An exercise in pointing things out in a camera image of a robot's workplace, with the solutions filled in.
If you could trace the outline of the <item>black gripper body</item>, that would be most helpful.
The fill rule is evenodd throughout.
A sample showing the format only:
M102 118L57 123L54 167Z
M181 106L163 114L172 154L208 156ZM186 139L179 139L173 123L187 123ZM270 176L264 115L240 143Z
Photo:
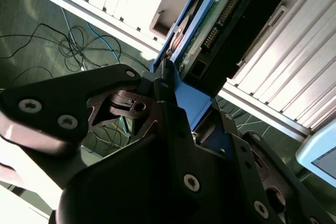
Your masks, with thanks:
M64 189L57 223L253 223L252 204L221 155L197 148L200 190L179 191L154 137L79 172Z

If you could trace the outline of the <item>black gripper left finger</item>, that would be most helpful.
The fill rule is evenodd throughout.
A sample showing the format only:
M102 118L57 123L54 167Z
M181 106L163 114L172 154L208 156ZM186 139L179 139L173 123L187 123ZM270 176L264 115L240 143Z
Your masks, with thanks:
M175 88L174 66L164 61L155 73L139 74L118 63L2 91L1 179L15 174L15 183L46 196L52 188L63 193L92 166L79 154L89 131L128 116L135 123L131 142L115 153L154 137L167 155L175 188L188 188L197 201L202 168Z

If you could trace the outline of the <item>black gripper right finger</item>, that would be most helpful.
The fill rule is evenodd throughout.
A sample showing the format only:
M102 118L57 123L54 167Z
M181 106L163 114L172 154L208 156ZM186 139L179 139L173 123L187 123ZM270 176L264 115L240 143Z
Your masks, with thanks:
M252 223L332 223L332 217L263 137L241 134L232 116L212 103L223 138L215 146L225 152L237 176L244 200L244 217Z

